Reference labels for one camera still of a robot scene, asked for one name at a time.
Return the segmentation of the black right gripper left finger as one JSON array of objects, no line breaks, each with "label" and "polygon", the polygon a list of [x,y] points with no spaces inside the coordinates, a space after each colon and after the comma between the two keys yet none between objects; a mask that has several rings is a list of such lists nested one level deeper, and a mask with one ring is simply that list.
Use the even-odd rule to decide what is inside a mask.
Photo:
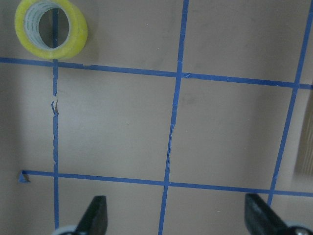
[{"label": "black right gripper left finger", "polygon": [[105,235],[108,227],[106,196],[95,196],[78,223],[76,235]]}]

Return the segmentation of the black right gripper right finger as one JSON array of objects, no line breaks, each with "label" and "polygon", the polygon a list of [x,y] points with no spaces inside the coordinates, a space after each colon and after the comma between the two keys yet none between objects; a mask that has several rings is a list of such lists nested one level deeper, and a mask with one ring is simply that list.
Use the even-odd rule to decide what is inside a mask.
[{"label": "black right gripper right finger", "polygon": [[286,223],[256,193],[245,195],[245,226],[251,235],[285,235]]}]

